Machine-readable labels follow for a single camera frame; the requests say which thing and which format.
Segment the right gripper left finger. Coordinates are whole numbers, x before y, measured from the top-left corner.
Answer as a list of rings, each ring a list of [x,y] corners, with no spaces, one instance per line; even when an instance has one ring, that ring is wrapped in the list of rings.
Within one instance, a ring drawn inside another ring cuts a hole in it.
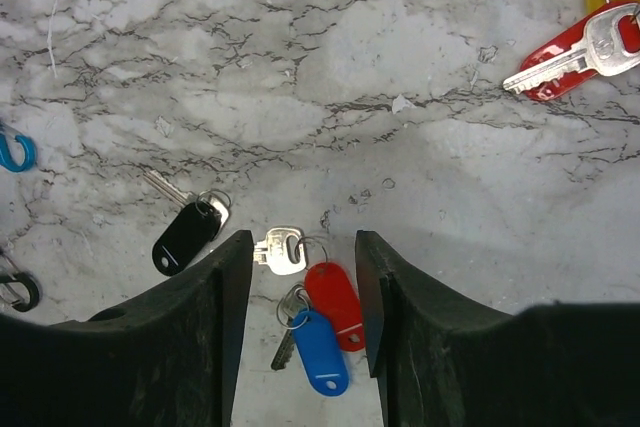
[[[253,268],[249,231],[84,322],[1,319],[5,426],[227,426]]]

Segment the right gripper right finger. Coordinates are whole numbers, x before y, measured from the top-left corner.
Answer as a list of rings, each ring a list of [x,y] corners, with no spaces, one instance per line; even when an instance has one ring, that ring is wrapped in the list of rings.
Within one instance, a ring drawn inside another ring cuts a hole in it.
[[[639,307],[537,305],[509,315],[355,240],[366,355],[387,426],[635,426]]]

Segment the blue tag key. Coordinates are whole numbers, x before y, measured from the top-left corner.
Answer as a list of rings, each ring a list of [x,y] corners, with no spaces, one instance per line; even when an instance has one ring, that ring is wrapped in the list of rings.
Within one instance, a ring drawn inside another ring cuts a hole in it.
[[[329,320],[316,311],[301,283],[294,284],[276,307],[284,335],[270,368],[283,370],[297,352],[310,386],[326,397],[337,397],[349,387],[349,373]]]

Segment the black tag key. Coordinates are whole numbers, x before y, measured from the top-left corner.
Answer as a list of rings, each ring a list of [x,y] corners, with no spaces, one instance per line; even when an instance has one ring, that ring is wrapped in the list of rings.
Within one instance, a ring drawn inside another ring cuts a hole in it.
[[[231,200],[217,189],[200,193],[182,191],[156,170],[144,172],[143,178],[180,208],[151,252],[156,269],[165,276],[174,276],[220,233],[230,217]]]

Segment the black carabiner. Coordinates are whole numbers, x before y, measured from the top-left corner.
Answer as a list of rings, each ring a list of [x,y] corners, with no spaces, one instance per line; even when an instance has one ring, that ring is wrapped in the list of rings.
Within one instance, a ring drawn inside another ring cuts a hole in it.
[[[41,292],[35,278],[1,250],[1,303],[19,313],[33,310],[40,302]]]

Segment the blue carabiner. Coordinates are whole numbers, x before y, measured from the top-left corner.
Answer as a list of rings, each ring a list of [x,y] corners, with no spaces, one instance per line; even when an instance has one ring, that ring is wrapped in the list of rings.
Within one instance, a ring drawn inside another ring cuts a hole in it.
[[[12,173],[33,169],[37,162],[34,140],[1,122],[1,166]]]

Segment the small red tag key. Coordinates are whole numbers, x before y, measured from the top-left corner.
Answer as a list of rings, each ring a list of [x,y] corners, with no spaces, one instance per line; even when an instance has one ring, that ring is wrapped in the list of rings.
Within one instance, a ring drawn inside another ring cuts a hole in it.
[[[535,101],[561,97],[596,75],[614,77],[639,65],[639,4],[614,1],[530,54],[503,81],[504,90]]]

